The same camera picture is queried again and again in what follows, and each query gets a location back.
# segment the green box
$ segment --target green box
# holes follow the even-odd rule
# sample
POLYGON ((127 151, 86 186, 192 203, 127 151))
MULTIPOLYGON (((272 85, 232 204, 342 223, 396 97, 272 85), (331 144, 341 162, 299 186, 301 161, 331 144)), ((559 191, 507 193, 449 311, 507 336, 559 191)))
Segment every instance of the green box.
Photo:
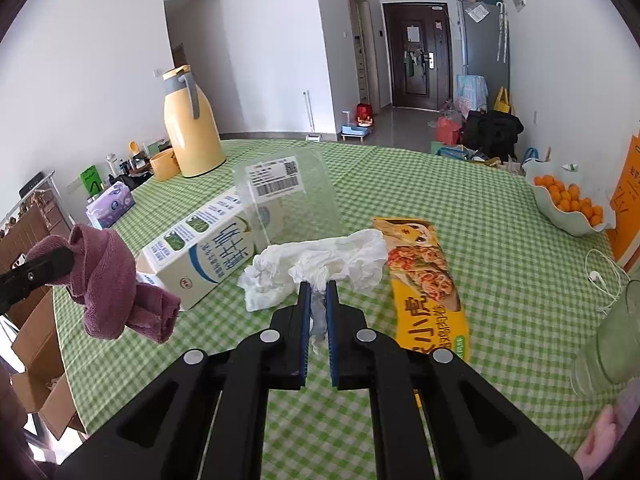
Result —
POLYGON ((82 180, 89 196, 95 196, 102 191, 102 179, 95 166, 91 166, 80 173, 80 180, 82 180))

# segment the table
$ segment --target table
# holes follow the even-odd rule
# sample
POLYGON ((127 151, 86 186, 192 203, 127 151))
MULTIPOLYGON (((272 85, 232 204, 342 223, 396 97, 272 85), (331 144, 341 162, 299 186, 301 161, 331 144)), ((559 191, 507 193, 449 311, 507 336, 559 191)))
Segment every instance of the table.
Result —
MULTIPOLYGON (((116 224, 134 253, 160 231, 233 184, 236 162, 305 146, 302 140, 228 140, 227 161, 196 179, 150 180, 133 192, 136 205, 116 224)), ((605 235, 573 238, 539 213, 521 177, 425 153, 337 142, 316 144, 334 183, 350 232, 372 216, 415 216, 438 235, 470 325, 470 364, 568 452, 586 436, 595 413, 615 390, 572 393, 572 357, 600 320, 605 298, 584 276, 591 248, 609 253, 605 235)), ((129 329, 117 341, 89 338, 82 307, 56 288, 54 305, 66 375, 78 413, 96 431, 189 348, 220 352, 268 326, 272 310, 247 313, 229 277, 196 307, 180 314, 158 346, 129 329)), ((393 335, 388 274, 373 295, 341 289, 370 327, 393 335)), ((331 388, 326 349, 309 352, 306 388, 272 392, 262 476, 267 479, 375 478, 367 392, 331 388)))

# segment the gray refrigerator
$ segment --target gray refrigerator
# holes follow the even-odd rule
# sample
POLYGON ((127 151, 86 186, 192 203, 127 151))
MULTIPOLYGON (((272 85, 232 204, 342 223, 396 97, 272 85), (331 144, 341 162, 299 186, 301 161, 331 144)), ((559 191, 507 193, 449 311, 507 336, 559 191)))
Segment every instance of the gray refrigerator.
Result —
POLYGON ((504 86, 507 90, 509 89, 509 49, 507 48, 507 61, 504 62, 503 34, 500 45, 500 61, 498 61, 500 8, 483 3, 489 14, 476 23, 466 10, 475 7, 477 4, 458 1, 460 35, 462 39, 462 70, 464 75, 484 76, 489 91, 487 105, 488 109, 492 110, 500 87, 504 86))

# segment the white tissue paper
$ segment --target white tissue paper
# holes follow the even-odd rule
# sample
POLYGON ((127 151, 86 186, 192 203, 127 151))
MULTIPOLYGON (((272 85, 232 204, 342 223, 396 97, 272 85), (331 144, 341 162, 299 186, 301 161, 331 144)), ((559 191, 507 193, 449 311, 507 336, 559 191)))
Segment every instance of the white tissue paper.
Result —
MULTIPOLYGON (((385 262, 382 232, 364 229, 345 237, 269 246, 254 256, 238 285, 244 288, 249 312, 282 303, 305 281, 311 284, 316 303, 317 293, 324 293, 329 280, 347 280, 356 292, 370 292, 380 283, 385 262)), ((318 329, 316 321, 313 332, 318 329)))

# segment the fruit bowl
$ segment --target fruit bowl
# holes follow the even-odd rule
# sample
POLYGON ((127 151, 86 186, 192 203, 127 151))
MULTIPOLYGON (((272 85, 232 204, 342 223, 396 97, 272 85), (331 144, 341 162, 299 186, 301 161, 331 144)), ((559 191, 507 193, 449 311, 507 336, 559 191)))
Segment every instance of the fruit bowl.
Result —
POLYGON ((567 171, 555 162, 539 162, 530 160, 522 166, 526 172, 527 183, 533 189, 533 196, 540 212, 557 228, 566 231, 572 236, 584 236, 592 233, 599 233, 604 229, 616 227, 616 214, 609 205, 609 200, 603 190, 592 186, 584 176, 578 171, 567 171), (580 194, 588 196, 593 204, 602 207, 602 223, 591 226, 586 216, 580 211, 564 212, 559 210, 551 199, 551 194, 544 186, 536 186, 534 179, 538 176, 551 175, 556 180, 560 180, 568 188, 571 184, 580 187, 580 194))

